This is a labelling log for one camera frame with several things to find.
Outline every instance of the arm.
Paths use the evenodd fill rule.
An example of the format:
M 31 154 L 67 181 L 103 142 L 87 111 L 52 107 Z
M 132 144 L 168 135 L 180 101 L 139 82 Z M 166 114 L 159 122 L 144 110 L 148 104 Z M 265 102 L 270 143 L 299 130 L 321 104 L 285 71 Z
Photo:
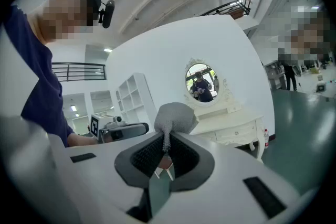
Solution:
M 98 141 L 94 137 L 85 137 L 75 133 L 68 135 L 68 145 L 69 146 L 88 146 L 97 145 Z

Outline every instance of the white bookshelf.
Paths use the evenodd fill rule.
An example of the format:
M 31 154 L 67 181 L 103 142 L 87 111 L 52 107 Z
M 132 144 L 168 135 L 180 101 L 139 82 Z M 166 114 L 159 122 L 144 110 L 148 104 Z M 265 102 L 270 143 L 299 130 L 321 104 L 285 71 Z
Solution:
M 153 131 L 157 111 L 144 74 L 134 73 L 115 92 L 123 120 L 148 123 Z

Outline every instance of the blue shirt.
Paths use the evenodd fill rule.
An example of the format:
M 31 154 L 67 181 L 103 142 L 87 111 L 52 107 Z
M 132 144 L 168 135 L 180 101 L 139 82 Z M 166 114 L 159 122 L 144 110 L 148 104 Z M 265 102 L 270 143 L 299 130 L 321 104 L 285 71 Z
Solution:
M 38 77 L 21 116 L 58 135 L 68 146 L 67 138 L 73 130 L 63 114 L 62 85 L 51 68 L 51 51 L 37 39 L 27 15 L 17 6 L 11 7 L 4 26 L 15 49 Z

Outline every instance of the green floor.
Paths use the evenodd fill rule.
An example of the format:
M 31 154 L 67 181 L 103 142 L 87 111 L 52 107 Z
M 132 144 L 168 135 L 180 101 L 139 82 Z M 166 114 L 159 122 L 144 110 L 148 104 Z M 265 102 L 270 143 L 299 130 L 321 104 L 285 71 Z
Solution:
M 277 90 L 272 97 L 276 139 L 262 160 L 303 194 L 321 184 L 336 150 L 336 99 L 286 90 Z M 257 148 L 247 152 L 255 155 Z M 151 178 L 153 215 L 169 198 L 169 183 L 165 171 L 160 179 Z

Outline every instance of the mirror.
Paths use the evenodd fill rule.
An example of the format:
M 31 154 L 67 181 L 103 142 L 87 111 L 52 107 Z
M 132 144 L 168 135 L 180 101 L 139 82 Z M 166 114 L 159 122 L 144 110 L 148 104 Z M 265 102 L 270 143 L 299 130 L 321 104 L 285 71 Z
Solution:
M 199 102 L 213 101 L 219 92 L 216 72 L 208 65 L 197 63 L 186 74 L 186 86 L 190 95 Z

